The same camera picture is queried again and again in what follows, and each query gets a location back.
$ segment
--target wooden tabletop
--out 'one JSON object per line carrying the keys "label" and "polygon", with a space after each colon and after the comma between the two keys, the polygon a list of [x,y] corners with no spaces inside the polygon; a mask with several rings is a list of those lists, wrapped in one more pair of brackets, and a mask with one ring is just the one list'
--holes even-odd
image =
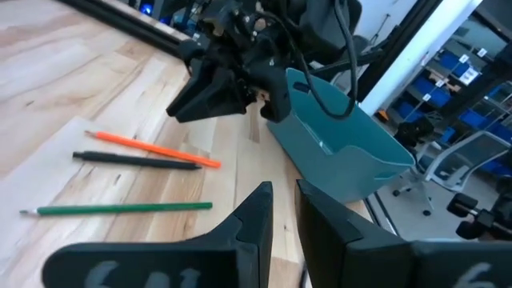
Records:
{"label": "wooden tabletop", "polygon": [[[177,123],[165,108],[188,79],[182,62],[54,0],[0,2],[0,59],[0,287],[41,287],[45,259],[71,243],[175,242],[204,234],[269,180],[270,287],[297,286],[302,252],[293,190],[300,175],[258,105],[247,115]],[[200,154],[222,167],[170,171],[73,160],[81,150],[148,155],[88,138],[85,130]],[[199,201],[214,207],[40,219],[18,213],[48,205]],[[369,217],[362,202],[350,208]]]}

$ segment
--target office chair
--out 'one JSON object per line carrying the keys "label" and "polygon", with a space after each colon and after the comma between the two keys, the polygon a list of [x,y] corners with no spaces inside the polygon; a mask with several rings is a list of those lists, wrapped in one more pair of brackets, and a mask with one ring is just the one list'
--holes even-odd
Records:
{"label": "office chair", "polygon": [[426,154],[434,142],[425,144],[415,154],[416,165],[409,173],[400,175],[407,184],[393,191],[397,197],[401,193],[419,190],[425,195],[430,210],[424,210],[425,216],[431,215],[434,209],[424,183],[430,180],[452,192],[462,192],[467,180],[481,165],[507,153],[510,144],[487,131],[479,131],[468,138],[454,144],[436,157]]}

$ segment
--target blue storage bin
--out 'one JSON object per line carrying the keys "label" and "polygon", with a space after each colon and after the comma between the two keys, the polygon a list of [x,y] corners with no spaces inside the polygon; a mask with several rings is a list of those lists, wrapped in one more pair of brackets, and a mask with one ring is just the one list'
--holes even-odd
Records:
{"label": "blue storage bin", "polygon": [[466,110],[466,112],[464,112],[458,118],[475,128],[481,128],[489,122],[487,118],[474,112],[472,109]]}
{"label": "blue storage bin", "polygon": [[431,96],[429,102],[432,102],[438,107],[444,106],[451,99],[451,96],[447,92],[436,87],[435,84],[424,77],[417,77],[413,81],[412,86],[423,95],[429,93]]}
{"label": "blue storage bin", "polygon": [[[292,111],[270,132],[301,175],[341,203],[364,199],[414,165],[414,158],[392,135],[358,106],[340,121],[326,115],[307,91],[304,73],[286,70]],[[342,113],[348,97],[336,86],[313,78],[319,96],[332,113]]]}
{"label": "blue storage bin", "polygon": [[489,96],[489,98],[492,98],[493,96],[496,95],[496,93],[502,88],[501,85],[499,86],[496,86],[496,88],[494,88],[491,92],[489,92],[489,94],[487,96]]}
{"label": "blue storage bin", "polygon": [[[395,109],[398,112],[398,114],[400,114],[400,116],[405,119],[407,117],[407,115],[409,115],[410,112],[412,110],[414,110],[414,106],[412,106],[408,102],[402,101],[402,102],[397,103],[397,106]],[[408,117],[407,122],[414,122],[414,121],[420,119],[423,115],[424,115],[424,113],[422,113],[419,110],[416,110]]]}
{"label": "blue storage bin", "polygon": [[497,176],[512,176],[512,169],[509,168],[508,166],[501,165],[500,167],[494,169],[492,171],[492,174],[497,175]]}
{"label": "blue storage bin", "polygon": [[488,173],[493,173],[496,170],[499,170],[502,167],[502,164],[498,162],[498,160],[493,160],[485,163],[484,165],[480,166],[478,169],[483,170]]}
{"label": "blue storage bin", "polygon": [[453,54],[449,51],[442,52],[439,55],[439,58],[440,58],[439,62],[441,63],[441,66],[443,66],[447,69],[450,69],[450,70],[457,67],[457,68],[455,68],[455,70],[452,71],[452,74],[457,77],[461,77],[470,68],[470,64],[468,64],[467,62],[460,63],[458,61],[459,57],[457,57],[455,54]]}
{"label": "blue storage bin", "polygon": [[512,130],[506,128],[500,123],[493,124],[487,130],[505,141],[512,142]]}
{"label": "blue storage bin", "polygon": [[447,127],[445,130],[445,133],[441,136],[441,142],[448,143],[448,141],[450,140],[450,138],[452,136],[454,136],[454,134],[455,134],[455,129],[453,129],[451,127]]}

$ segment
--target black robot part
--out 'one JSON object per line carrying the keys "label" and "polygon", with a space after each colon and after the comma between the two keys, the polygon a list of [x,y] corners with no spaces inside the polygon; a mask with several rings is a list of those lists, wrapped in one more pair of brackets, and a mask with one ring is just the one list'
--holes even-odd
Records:
{"label": "black robot part", "polygon": [[273,192],[262,184],[208,234],[176,243],[84,243],[45,262],[46,288],[268,287]]}

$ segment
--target black metal rail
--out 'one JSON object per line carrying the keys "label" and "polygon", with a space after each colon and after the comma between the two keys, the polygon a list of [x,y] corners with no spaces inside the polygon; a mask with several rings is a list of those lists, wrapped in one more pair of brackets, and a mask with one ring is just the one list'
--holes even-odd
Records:
{"label": "black metal rail", "polygon": [[178,45],[181,42],[180,39],[153,27],[151,24],[135,16],[122,12],[108,3],[98,0],[58,1],[179,58]]}

